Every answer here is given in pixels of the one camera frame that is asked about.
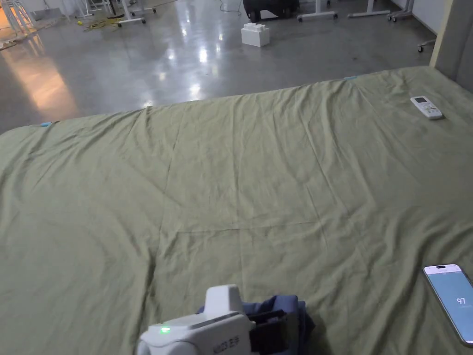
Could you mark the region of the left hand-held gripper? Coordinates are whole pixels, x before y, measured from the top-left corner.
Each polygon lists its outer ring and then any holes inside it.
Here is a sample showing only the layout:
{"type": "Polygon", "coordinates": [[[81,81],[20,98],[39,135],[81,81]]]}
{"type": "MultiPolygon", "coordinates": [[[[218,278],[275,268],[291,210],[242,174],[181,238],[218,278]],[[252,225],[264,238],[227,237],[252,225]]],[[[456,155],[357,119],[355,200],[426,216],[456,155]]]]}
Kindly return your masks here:
{"type": "Polygon", "coordinates": [[[289,349],[291,315],[247,316],[237,285],[208,289],[204,310],[149,326],[138,355],[271,355],[289,349]]]}

